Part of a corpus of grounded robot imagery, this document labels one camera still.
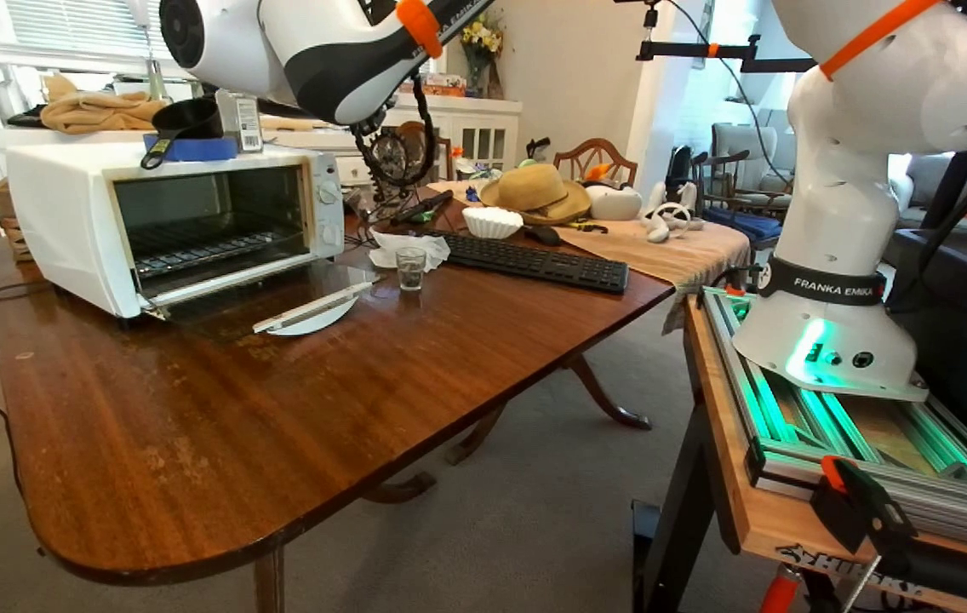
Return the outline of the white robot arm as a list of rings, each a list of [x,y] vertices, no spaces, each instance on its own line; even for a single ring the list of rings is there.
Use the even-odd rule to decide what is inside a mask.
[[[491,0],[159,0],[193,78],[356,133]],[[802,389],[919,401],[916,339],[886,312],[889,161],[967,151],[967,16],[954,0],[773,0],[813,57],[791,95],[794,198],[731,347]]]

